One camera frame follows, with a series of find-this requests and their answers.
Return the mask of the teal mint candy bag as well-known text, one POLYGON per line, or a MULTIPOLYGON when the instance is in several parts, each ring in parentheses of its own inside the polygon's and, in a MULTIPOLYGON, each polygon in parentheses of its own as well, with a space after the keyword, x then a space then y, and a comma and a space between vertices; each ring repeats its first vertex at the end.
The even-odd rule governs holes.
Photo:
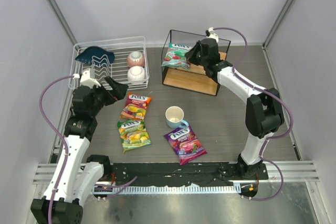
POLYGON ((169 43, 166 55, 162 62, 162 67, 190 69, 190 63, 185 54, 192 48, 186 45, 169 43))

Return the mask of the light blue mug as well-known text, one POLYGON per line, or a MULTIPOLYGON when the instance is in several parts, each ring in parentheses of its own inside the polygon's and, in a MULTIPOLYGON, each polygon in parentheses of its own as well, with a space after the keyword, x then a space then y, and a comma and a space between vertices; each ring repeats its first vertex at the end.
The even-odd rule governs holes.
POLYGON ((167 125, 172 128, 185 128, 189 123, 184 120, 184 111, 178 106, 171 106, 165 111, 167 125))

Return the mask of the purple berries candy bag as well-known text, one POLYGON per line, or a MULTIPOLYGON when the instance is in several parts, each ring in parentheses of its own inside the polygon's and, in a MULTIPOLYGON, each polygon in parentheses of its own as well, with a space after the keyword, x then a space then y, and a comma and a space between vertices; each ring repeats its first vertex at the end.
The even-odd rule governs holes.
POLYGON ((178 156, 180 165, 185 165, 207 154, 207 151, 190 126, 184 128, 178 127, 172 132, 165 134, 164 138, 178 156))

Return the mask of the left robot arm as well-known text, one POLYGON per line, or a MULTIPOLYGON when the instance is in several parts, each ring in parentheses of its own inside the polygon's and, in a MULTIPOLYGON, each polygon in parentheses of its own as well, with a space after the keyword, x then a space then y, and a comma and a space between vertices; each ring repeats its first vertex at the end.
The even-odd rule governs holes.
POLYGON ((60 133, 51 128, 62 141, 62 150, 54 175, 41 199, 32 201, 30 210, 37 223, 81 223, 83 207, 96 182, 111 172, 108 156, 91 155, 80 171, 83 155, 97 127, 96 116, 104 106, 122 100, 128 85, 111 77, 105 81, 107 90, 96 79, 81 82, 73 91, 73 115, 60 133))

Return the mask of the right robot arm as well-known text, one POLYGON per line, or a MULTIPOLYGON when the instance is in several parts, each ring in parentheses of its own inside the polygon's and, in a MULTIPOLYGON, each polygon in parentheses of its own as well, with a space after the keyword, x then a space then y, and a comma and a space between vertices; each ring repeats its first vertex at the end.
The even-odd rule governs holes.
POLYGON ((197 41, 185 56, 190 63, 202 66, 206 76, 230 89, 245 103, 245 125, 249 134, 243 151, 238 155, 234 174, 242 178, 253 177, 263 162, 261 156, 267 140, 284 122, 278 90, 267 90, 250 83, 245 77, 239 77, 233 65, 220 58, 214 38, 197 41))

